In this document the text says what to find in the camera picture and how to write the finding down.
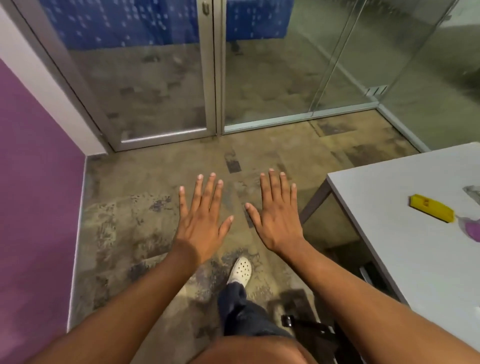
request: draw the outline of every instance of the person's left hand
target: person's left hand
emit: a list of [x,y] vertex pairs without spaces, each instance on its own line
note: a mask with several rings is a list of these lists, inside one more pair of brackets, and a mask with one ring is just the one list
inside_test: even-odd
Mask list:
[[185,201],[185,187],[181,186],[179,189],[180,221],[172,249],[188,245],[198,255],[199,264],[210,259],[222,245],[233,221],[233,216],[229,216],[220,228],[218,227],[223,181],[219,180],[214,187],[215,176],[215,173],[210,174],[203,195],[204,177],[201,174],[197,177],[190,209]]

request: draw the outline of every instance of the person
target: person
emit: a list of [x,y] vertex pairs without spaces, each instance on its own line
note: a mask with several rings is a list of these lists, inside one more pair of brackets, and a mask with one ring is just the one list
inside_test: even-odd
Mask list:
[[[203,177],[198,176],[190,208],[180,187],[180,221],[161,263],[28,362],[129,363],[173,297],[230,229],[233,216],[218,227],[223,182],[215,180],[212,173],[202,193]],[[480,353],[472,347],[316,251],[303,237],[297,187],[289,186],[284,173],[270,169],[268,176],[260,175],[260,185],[262,211],[252,204],[245,208],[262,242],[321,296],[367,363],[480,363]],[[246,259],[236,262],[218,298],[224,336],[191,363],[315,363],[261,307],[247,301],[244,286],[251,272]]]

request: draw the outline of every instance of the jeans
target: jeans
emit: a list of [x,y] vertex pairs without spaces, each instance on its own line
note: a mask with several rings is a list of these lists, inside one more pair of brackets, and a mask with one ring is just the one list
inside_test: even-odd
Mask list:
[[270,321],[263,307],[247,300],[242,284],[227,284],[218,296],[218,313],[224,328],[224,335],[241,336],[284,336],[292,338],[285,330]]

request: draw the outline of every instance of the door lock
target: door lock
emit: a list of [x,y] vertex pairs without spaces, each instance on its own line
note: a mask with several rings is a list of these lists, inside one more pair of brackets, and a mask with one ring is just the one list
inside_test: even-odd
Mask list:
[[202,10],[205,15],[210,14],[210,4],[206,1],[202,2]]

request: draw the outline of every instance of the table leg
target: table leg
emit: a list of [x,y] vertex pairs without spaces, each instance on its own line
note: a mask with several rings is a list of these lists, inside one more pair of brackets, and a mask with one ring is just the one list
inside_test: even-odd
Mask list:
[[303,225],[310,216],[315,212],[318,207],[326,200],[331,194],[332,187],[328,183],[327,179],[323,181],[318,190],[313,194],[313,197],[307,203],[305,208],[300,212],[300,223]]

